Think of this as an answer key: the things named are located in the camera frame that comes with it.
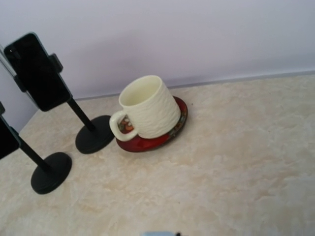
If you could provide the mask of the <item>short black phone stand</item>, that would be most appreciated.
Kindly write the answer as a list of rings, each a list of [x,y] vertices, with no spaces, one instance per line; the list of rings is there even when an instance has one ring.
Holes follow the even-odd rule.
[[[0,106],[0,116],[5,108]],[[72,167],[72,159],[64,152],[55,152],[41,158],[12,128],[20,141],[20,148],[36,165],[31,177],[31,187],[37,194],[47,194],[58,188],[67,178]]]

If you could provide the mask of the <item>black phone crossing stack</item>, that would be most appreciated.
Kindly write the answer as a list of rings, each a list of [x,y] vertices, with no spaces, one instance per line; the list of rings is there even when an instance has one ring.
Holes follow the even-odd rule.
[[[14,130],[0,117],[0,158],[4,158],[20,148],[20,141]]]

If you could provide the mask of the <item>black phone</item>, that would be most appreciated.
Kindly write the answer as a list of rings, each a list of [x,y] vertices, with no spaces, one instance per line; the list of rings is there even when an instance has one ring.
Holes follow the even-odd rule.
[[[4,54],[40,110],[49,111],[72,98],[35,33],[27,33],[7,45]]]

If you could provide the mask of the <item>light blue bottom phone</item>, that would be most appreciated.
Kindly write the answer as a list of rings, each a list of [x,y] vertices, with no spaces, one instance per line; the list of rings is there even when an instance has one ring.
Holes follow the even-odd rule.
[[[174,232],[169,231],[153,231],[153,232],[144,232],[141,236],[175,236]]]

